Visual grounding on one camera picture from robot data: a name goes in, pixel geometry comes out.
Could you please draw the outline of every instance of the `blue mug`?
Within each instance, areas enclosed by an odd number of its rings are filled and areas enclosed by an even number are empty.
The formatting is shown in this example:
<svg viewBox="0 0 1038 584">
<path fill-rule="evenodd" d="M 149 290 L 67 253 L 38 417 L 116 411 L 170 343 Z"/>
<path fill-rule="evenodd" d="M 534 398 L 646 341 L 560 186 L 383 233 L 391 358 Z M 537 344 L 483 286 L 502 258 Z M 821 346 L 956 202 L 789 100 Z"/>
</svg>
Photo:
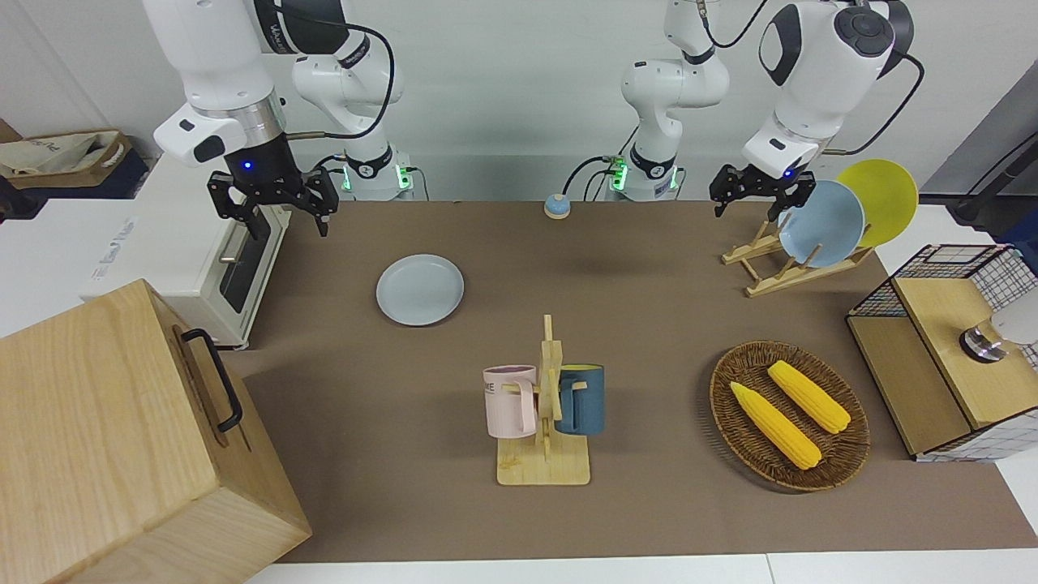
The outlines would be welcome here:
<svg viewBox="0 0 1038 584">
<path fill-rule="evenodd" d="M 558 390 L 563 419 L 555 422 L 556 430 L 590 437 L 605 429 L 605 368 L 564 365 Z"/>
</svg>

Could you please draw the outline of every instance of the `white wall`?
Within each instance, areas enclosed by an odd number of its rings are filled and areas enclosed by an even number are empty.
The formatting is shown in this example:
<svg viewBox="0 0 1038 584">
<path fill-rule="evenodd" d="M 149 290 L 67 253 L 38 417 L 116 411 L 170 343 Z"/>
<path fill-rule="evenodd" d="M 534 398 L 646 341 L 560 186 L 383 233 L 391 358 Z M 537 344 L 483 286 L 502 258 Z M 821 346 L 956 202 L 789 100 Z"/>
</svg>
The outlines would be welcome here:
<svg viewBox="0 0 1038 584">
<path fill-rule="evenodd" d="M 404 99 L 387 119 L 391 138 L 419 164 L 429 162 L 431 183 L 445 197 L 474 189 L 476 195 L 537 198 L 557 188 L 574 161 L 614 151 L 637 121 L 620 94 L 625 64 L 678 56 L 662 37 L 664 0 L 354 4 L 358 22 L 393 41 L 406 76 Z M 726 0 L 723 13 L 714 17 L 716 35 L 732 37 L 756 4 Z M 764 15 L 781 5 L 773 0 Z M 927 65 L 927 81 L 866 154 L 902 162 L 922 184 L 1038 56 L 1038 2 L 914 0 L 909 6 L 917 23 L 912 53 Z M 15 12 L 25 18 L 10 18 Z M 0 18 L 0 117 L 24 133 L 95 126 L 100 116 L 146 139 L 183 99 L 139 0 L 4 0 Z M 679 114 L 686 122 L 679 161 L 689 168 L 689 194 L 705 190 L 721 163 L 741 164 L 742 142 L 771 109 L 777 90 L 756 57 L 763 24 L 721 52 L 732 72 L 725 103 Z M 326 128 L 291 88 L 292 58 L 269 61 L 290 102 L 290 128 Z M 71 79 L 60 79 L 64 69 Z M 884 78 L 832 145 L 856 146 L 871 135 L 913 74 L 905 64 Z M 310 142 L 297 152 L 305 162 L 333 148 Z M 490 168 L 501 165 L 500 157 L 521 157 L 516 160 L 534 171 L 504 185 L 471 177 L 494 175 Z M 815 169 L 828 177 L 850 162 L 823 159 Z"/>
</svg>

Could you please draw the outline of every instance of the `woven tray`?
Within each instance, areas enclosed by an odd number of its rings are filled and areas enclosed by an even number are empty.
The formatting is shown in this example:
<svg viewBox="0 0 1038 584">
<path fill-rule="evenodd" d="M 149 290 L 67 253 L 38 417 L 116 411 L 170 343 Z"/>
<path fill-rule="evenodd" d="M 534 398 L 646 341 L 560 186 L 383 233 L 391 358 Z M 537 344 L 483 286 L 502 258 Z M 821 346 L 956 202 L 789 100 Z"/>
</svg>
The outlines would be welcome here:
<svg viewBox="0 0 1038 584">
<path fill-rule="evenodd" d="M 797 368 L 825 390 L 850 414 L 850 424 L 830 435 L 804 414 L 768 377 L 778 360 Z M 822 462 L 801 471 L 754 425 L 729 387 L 738 382 L 768 399 L 822 451 Z M 735 347 L 717 362 L 710 378 L 710 409 L 725 442 L 754 472 L 795 491 L 824 491 L 849 481 L 869 455 L 869 423 L 857 397 L 828 365 L 793 345 L 754 341 Z"/>
</svg>

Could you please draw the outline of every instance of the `yellow corn cob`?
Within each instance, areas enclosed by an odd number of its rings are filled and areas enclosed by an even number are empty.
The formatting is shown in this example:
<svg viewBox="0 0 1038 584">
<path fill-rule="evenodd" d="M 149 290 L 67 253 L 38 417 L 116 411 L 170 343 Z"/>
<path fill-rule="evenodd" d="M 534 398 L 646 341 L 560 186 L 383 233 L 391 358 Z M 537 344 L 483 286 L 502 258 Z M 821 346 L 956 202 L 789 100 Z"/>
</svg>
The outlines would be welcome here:
<svg viewBox="0 0 1038 584">
<path fill-rule="evenodd" d="M 767 398 L 735 382 L 731 383 L 731 387 L 742 411 L 796 468 L 807 471 L 821 462 L 822 451 Z"/>
<path fill-rule="evenodd" d="M 847 429 L 850 414 L 795 367 L 785 361 L 777 361 L 768 368 L 768 376 L 825 432 L 836 435 Z"/>
</svg>

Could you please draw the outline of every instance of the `light blue plate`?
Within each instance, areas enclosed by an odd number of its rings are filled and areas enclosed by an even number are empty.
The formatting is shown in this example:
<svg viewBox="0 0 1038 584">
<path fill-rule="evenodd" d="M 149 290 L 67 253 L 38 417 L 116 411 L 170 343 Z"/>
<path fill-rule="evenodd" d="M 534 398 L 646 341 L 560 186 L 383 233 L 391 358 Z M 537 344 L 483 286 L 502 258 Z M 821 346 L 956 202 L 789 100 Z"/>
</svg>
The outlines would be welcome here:
<svg viewBox="0 0 1038 584">
<path fill-rule="evenodd" d="M 790 215 L 778 233 L 783 249 L 803 262 L 819 243 L 821 250 L 809 267 L 824 268 L 850 255 L 865 231 L 865 210 L 854 191 L 836 180 L 818 180 L 801 207 L 778 215 L 778 224 Z"/>
</svg>

